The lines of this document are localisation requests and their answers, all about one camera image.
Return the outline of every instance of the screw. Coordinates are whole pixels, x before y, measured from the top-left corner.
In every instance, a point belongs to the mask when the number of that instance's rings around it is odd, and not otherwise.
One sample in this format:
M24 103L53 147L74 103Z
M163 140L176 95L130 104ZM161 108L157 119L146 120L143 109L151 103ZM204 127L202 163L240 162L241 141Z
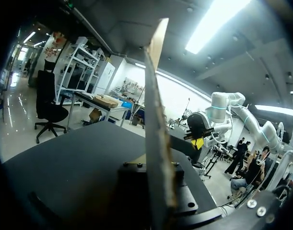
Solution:
M256 200L249 200L249 201L247 202L247 206L248 206L249 208L255 208L256 205L257 205Z
M257 216L263 217L266 214L267 210L265 207L260 207L257 209Z

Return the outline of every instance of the black tabletop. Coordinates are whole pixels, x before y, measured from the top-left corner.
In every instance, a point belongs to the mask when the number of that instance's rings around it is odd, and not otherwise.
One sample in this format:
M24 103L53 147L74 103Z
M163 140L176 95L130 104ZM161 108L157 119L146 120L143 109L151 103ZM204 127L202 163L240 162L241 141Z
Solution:
M35 217L27 200L38 197L56 214L68 218L85 203L100 210L108 203L117 182L117 170L125 161L144 154L145 138L109 122L99 122L39 144L6 161L3 166L17 198ZM199 212L216 207L208 190L186 156L172 150L180 162Z

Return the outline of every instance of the black office chair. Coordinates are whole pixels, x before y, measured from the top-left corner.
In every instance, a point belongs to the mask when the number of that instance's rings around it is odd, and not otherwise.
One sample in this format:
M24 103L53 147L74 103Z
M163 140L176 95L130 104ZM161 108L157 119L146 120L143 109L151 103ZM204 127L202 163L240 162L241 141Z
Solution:
M64 120L69 112L62 107L64 99L70 98L69 96L60 94L61 102L56 105L55 99L55 75L53 73L39 70L37 75L37 90L36 90L36 112L39 119L46 119L48 122L37 122L35 123L35 129L37 126L44 126L44 128L36 136L36 143L39 144L39 137L47 129L52 131L52 133L57 137L57 133L54 128L64 129L66 133L66 128L55 124L56 122Z

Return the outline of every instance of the shiny floor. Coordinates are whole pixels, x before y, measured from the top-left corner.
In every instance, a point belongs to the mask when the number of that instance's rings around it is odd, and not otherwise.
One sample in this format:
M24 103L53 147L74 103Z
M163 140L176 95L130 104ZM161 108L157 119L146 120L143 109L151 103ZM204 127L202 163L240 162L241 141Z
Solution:
M27 79L14 74L10 79L10 88L4 95L4 122L2 119L2 110L0 110L0 158L2 162L14 157L15 155L36 146L35 137L40 131L34 129L35 122L43 122L37 118L35 101L36 91L28 87ZM86 109L76 105L73 110L70 127L82 127L81 120L89 120L89 113L92 108ZM66 126L68 119L59 122ZM133 126L129 121L125 121L123 127L138 135L145 136L145 131L141 126ZM58 135L64 135L62 130L56 129ZM55 136L51 132L44 132L40 137L40 144L48 141ZM224 161L218 162L212 169L211 179L205 179L205 185L210 191L217 205L223 205L228 202L227 196L230 194L229 176L223 172L228 167Z

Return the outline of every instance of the gray ceiling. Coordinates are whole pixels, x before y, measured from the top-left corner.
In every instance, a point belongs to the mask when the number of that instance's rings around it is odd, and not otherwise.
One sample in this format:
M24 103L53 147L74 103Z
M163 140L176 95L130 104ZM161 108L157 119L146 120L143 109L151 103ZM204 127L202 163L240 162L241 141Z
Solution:
M74 0L73 5L113 53L140 62L143 62L143 52L139 47L148 44L158 20L168 17L160 69L183 78L207 94L241 92L250 104L292 108L289 91L293 90L293 78L289 79L287 72L293 76L293 55L278 21L261 1L252 0L196 55L185 51L211 2ZM256 111L254 106L251 110L261 118L282 120L292 126L287 116Z

